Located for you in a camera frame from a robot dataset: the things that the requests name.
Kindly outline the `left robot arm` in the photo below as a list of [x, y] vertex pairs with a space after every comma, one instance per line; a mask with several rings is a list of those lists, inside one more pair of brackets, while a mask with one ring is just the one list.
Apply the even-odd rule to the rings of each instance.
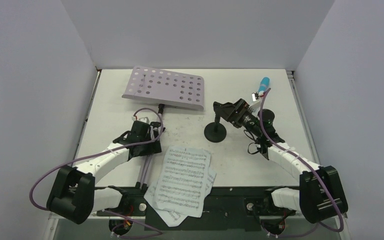
[[99, 156], [76, 166], [62, 166], [47, 199], [47, 210], [76, 224], [83, 223], [93, 212], [107, 209], [124, 215], [129, 210], [128, 192], [112, 185], [97, 188], [96, 183], [133, 158], [161, 153], [159, 130], [162, 128], [158, 121], [136, 120], [130, 130], [115, 138]]

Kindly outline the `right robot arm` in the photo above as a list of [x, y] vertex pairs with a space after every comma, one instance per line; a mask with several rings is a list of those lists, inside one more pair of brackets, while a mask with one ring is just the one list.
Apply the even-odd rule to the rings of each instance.
[[293, 189], [278, 186], [268, 190], [262, 207], [270, 215], [283, 209], [302, 213], [305, 219], [319, 223], [325, 219], [344, 214], [349, 210], [348, 202], [338, 171], [332, 166], [322, 166], [300, 156], [283, 140], [274, 128], [275, 113], [261, 109], [254, 115], [251, 106], [239, 99], [235, 103], [213, 103], [214, 122], [204, 129], [204, 136], [213, 143], [223, 141], [227, 130], [220, 120], [243, 128], [256, 145], [256, 152], [277, 164], [295, 180], [299, 186]]

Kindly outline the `lilac perforated music stand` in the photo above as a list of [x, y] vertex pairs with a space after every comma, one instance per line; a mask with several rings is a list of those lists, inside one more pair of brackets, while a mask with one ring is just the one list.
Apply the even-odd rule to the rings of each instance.
[[192, 117], [175, 116], [175, 110], [188, 113], [204, 110], [204, 79], [201, 76], [135, 66], [122, 98], [157, 104], [159, 117], [165, 117], [164, 137], [180, 136], [193, 126]]

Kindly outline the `black microphone desk stand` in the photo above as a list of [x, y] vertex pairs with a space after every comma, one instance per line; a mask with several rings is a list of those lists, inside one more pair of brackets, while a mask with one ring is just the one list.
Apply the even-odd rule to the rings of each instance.
[[227, 136], [227, 130], [222, 123], [216, 123], [216, 113], [214, 112], [214, 121], [206, 125], [204, 137], [212, 143], [220, 143]]

